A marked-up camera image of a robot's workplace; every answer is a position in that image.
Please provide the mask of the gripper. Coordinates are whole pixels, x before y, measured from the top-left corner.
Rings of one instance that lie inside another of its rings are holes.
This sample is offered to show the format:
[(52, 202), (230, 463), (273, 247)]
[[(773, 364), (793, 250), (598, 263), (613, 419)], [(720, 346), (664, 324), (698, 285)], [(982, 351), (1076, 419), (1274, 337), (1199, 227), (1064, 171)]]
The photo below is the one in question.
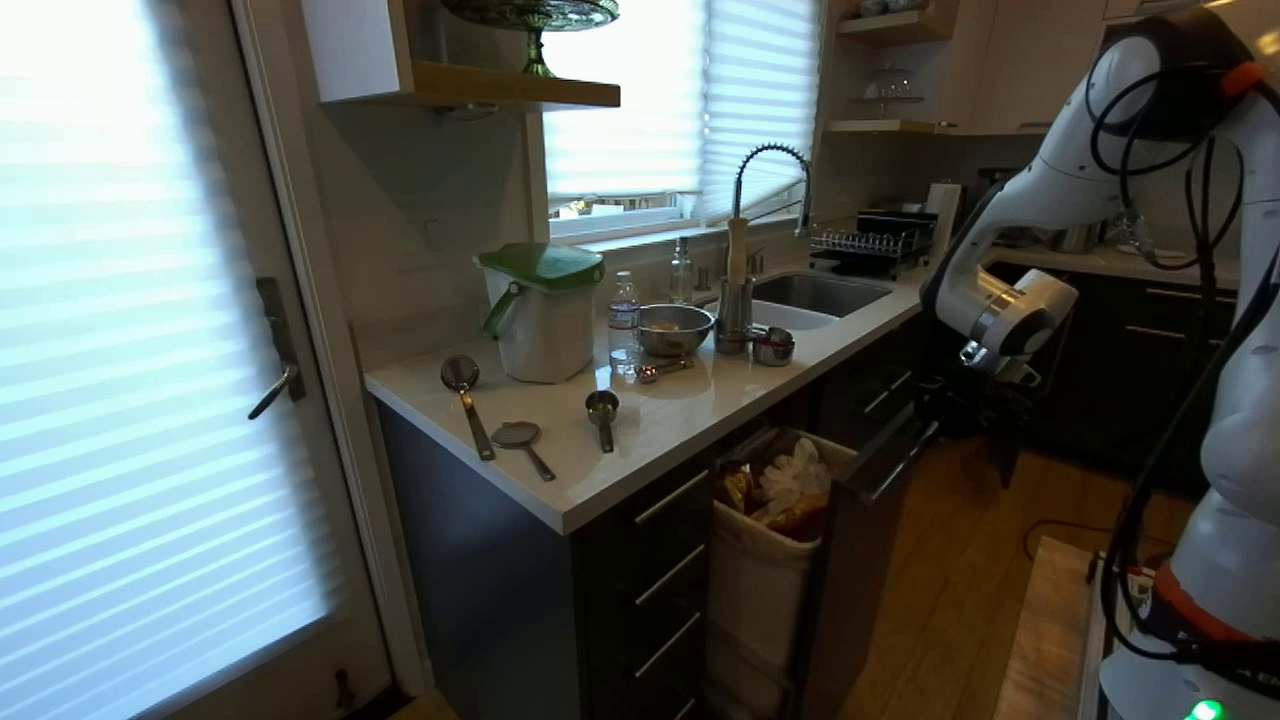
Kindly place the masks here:
[(938, 375), (936, 421), (941, 434), (995, 439), (995, 469), (1002, 489), (1011, 489), (1033, 409), (1030, 391), (986, 375)]

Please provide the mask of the white trash bin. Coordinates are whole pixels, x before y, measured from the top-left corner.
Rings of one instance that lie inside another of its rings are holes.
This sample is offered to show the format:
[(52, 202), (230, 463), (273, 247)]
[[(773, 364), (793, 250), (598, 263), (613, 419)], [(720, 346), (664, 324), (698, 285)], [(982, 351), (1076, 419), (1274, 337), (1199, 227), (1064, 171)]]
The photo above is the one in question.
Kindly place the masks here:
[[(851, 466), (854, 450), (787, 427), (767, 428), (721, 459), (750, 461), (780, 450), (785, 439), (815, 441), (833, 475)], [(803, 605), (822, 544), (780, 536), (714, 497), (707, 600), (707, 692), (713, 708), (731, 720), (782, 720), (794, 694), (791, 662)]]

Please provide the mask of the white compost bin green lid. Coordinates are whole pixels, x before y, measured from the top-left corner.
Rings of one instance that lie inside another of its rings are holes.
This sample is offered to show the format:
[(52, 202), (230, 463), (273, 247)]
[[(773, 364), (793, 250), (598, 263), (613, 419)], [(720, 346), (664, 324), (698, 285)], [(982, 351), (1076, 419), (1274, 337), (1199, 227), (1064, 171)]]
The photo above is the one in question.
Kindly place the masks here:
[(497, 342), (513, 380), (559, 384), (593, 360), (598, 252), (550, 243), (507, 243), (480, 252), (490, 309), (483, 333)]

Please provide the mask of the dark base cabinets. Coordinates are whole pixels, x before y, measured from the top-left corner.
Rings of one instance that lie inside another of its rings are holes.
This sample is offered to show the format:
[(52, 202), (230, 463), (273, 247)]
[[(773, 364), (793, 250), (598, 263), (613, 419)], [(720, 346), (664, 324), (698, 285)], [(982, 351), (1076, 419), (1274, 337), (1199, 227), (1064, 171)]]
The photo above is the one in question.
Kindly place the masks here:
[(1133, 478), (1171, 415), (1226, 340), (1236, 291), (1206, 305), (1194, 282), (1056, 269), (1078, 299), (1032, 357), (1039, 374), (1025, 443), (1055, 457)]

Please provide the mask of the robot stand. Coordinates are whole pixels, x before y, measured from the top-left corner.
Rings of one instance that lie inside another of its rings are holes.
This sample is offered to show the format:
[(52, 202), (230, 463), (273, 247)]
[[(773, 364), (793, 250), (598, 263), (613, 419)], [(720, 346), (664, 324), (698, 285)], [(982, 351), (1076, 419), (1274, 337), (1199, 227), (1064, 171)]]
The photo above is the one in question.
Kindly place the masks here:
[(1037, 544), (1012, 647), (991, 720), (1076, 720), (1094, 588), (1094, 555)]

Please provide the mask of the heap of trash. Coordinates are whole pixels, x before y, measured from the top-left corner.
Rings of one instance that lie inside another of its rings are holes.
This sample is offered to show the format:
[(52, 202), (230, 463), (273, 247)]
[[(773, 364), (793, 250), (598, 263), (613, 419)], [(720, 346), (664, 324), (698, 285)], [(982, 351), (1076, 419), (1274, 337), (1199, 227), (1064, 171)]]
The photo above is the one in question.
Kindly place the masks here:
[(785, 439), (756, 460), (730, 460), (713, 483), (716, 500), (731, 511), (792, 541), (815, 541), (829, 502), (833, 475), (815, 441)]

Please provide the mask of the paper towel roll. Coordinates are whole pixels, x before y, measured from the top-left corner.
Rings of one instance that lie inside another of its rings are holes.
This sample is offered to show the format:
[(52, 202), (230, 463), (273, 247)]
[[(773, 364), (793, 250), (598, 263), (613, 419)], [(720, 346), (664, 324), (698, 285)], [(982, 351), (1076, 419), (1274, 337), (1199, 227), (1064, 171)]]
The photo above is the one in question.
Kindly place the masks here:
[(963, 210), (966, 188), (952, 182), (933, 183), (925, 200), (925, 213), (936, 215), (933, 238), (928, 264), (936, 268), (945, 259), (957, 228), (957, 217)]

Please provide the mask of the steel utensil holder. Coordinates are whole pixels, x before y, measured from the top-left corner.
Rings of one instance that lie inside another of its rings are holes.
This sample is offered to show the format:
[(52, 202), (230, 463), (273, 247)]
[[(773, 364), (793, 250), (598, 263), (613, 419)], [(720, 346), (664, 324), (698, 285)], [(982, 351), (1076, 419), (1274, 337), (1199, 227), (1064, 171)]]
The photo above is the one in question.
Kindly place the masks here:
[(724, 356), (742, 355), (753, 341), (754, 277), (741, 282), (722, 278), (716, 310), (714, 346)]

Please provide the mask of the clear water bottle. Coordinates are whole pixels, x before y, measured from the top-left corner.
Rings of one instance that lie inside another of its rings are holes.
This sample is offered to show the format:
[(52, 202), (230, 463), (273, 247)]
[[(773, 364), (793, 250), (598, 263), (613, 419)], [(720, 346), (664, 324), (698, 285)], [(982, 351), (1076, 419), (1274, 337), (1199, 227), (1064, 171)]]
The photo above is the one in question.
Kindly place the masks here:
[(611, 368), (623, 378), (634, 378), (643, 359), (636, 336), (639, 309), (640, 297), (632, 272), (617, 272), (607, 324)]

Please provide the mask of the wooden corner shelves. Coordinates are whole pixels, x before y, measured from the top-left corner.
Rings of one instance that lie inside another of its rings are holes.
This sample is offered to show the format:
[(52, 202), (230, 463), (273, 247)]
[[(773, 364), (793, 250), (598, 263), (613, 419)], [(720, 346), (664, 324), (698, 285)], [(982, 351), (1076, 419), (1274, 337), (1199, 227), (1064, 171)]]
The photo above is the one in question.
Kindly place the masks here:
[(957, 0), (886, 1), (886, 13), (844, 20), (838, 26), (838, 33), (876, 50), (881, 64), (877, 69), (892, 63), (914, 70), (925, 100), (902, 108), (895, 117), (882, 120), (858, 119), (851, 109), (852, 118), (832, 120), (828, 129), (915, 135), (947, 135), (956, 131), (959, 123), (946, 115), (938, 73), (932, 67), (943, 44), (952, 36)]

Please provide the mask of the window with white blinds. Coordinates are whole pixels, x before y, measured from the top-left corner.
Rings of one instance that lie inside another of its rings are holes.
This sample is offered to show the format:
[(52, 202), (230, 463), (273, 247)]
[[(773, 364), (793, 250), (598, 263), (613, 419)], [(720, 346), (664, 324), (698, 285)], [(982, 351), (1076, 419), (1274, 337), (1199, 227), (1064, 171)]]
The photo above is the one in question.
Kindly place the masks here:
[[(618, 0), (600, 29), (552, 35), (550, 67), (621, 87), (614, 109), (543, 122), (549, 232), (562, 243), (712, 227), (731, 217), (739, 163), (762, 143), (806, 160), (815, 137), (823, 0)], [(795, 211), (799, 164), (764, 152), (742, 213)]]

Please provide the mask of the green glass cake stand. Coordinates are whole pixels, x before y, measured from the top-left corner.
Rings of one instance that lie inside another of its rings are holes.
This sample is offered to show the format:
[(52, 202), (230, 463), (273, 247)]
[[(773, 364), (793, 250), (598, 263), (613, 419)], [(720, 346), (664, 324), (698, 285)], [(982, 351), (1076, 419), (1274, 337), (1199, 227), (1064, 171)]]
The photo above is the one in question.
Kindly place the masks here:
[(543, 35), (595, 29), (620, 18), (617, 0), (442, 0), (442, 5), (462, 20), (525, 33), (524, 73), (544, 78), (556, 74), (544, 58)]

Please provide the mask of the door with white blind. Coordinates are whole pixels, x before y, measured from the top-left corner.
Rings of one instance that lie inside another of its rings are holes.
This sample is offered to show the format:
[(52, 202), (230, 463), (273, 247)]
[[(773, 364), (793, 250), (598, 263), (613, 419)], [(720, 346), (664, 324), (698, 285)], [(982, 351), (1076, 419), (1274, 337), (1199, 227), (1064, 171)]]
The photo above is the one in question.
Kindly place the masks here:
[(0, 0), (0, 720), (393, 683), (229, 0)]

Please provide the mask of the wooden wall shelf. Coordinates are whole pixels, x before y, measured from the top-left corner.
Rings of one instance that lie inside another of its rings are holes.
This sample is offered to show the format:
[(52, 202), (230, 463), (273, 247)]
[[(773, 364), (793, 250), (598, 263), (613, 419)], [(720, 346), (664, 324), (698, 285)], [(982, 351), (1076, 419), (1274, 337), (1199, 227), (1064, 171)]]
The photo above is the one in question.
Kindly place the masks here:
[(398, 88), (342, 90), (332, 102), (371, 102), (421, 108), (494, 106), (511, 111), (612, 109), (621, 105), (621, 87), (520, 72), (415, 61)]

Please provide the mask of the white wall cabinet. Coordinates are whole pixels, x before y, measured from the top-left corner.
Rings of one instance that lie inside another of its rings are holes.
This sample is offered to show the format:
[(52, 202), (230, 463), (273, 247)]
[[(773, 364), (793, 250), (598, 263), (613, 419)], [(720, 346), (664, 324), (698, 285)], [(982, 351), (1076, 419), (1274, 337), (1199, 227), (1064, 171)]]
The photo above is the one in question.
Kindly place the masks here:
[(404, 0), (300, 0), (321, 102), (413, 92)]

